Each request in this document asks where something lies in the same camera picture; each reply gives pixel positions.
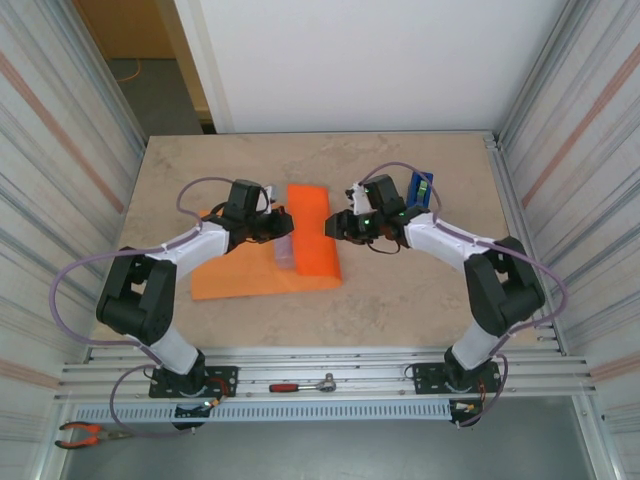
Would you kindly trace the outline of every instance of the folded orange fabric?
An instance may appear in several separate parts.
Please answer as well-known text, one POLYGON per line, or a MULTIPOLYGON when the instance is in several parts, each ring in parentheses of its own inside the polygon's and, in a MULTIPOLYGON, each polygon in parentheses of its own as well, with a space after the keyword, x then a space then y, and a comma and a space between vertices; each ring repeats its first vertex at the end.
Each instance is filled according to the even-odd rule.
POLYGON ((277 266, 273 242, 243 243, 193 271, 194 300, 327 290, 342 285, 335 240, 324 235, 324 222, 331 213, 328 190, 289 185, 287 195, 287 211, 295 226, 292 241, 296 269, 277 266))

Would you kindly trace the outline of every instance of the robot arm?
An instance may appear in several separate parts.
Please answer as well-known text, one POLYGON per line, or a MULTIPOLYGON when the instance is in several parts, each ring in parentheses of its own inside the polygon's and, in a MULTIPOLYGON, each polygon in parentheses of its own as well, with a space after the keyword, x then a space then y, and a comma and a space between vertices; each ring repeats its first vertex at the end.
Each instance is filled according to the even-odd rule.
POLYGON ((162 374, 177 392, 196 394, 206 372, 204 355, 171 325, 176 282, 248 239, 264 243, 292 232, 291 216, 282 207, 272 210, 270 199, 264 198, 270 190, 236 180, 220 216, 205 216, 201 227, 151 249, 157 253, 119 257, 111 266, 97 319, 145 345, 162 362, 162 374))
POLYGON ((405 248, 427 252, 464 273, 473 322, 445 353, 445 371, 456 389, 476 382, 500 338, 545 301, 529 264, 476 242, 524 253, 522 244, 513 237, 501 241, 478 237, 440 219, 435 221, 434 213, 427 209, 407 208, 388 175, 364 185, 354 184, 347 196, 353 201, 353 210, 330 217, 326 235, 357 245, 371 244, 384 236, 405 248), (506 274, 506 280, 498 274, 506 274))

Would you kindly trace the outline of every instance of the orange cloth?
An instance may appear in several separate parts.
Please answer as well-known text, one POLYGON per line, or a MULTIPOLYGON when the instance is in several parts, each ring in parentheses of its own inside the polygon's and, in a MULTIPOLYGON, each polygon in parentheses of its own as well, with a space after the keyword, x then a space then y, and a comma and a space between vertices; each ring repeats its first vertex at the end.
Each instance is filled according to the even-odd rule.
POLYGON ((335 240, 324 235, 324 222, 331 213, 329 192, 323 187, 289 185, 287 194, 287 211, 295 227, 296 269, 278 267, 273 242, 243 243, 193 271, 194 300, 327 290, 342 285, 335 240))

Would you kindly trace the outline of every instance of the doorway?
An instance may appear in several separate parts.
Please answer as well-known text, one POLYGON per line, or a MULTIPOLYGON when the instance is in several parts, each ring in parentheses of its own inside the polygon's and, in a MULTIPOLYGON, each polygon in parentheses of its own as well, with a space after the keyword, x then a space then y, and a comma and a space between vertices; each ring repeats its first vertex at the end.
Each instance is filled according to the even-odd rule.
POLYGON ((173 0, 73 0, 144 133, 216 133, 173 0))

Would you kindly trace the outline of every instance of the marble tabletop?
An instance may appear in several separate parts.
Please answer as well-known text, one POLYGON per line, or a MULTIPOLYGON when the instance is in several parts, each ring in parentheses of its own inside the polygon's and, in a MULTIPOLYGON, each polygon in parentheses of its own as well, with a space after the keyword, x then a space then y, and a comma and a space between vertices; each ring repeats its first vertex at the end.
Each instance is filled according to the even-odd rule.
MULTIPOLYGON (((347 208, 345 189, 392 160, 434 173, 444 220, 479 235, 506 236, 481 134, 202 135, 150 139, 120 243, 154 246, 191 228, 175 199, 198 177, 274 184, 285 203, 289 183, 322 185, 338 211, 347 208)), ((405 195, 410 172, 393 167, 386 173, 405 195)), ((226 184, 200 184, 185 205, 211 209, 227 192, 226 184)), ((335 290, 196 302, 184 279, 174 325, 199 347, 448 346, 469 325, 464 277, 440 260, 411 250, 379 255, 347 242, 338 242, 338 254, 344 284, 335 290)), ((94 336, 118 338, 103 325, 94 336)), ((531 333, 514 341, 533 342, 531 333)))

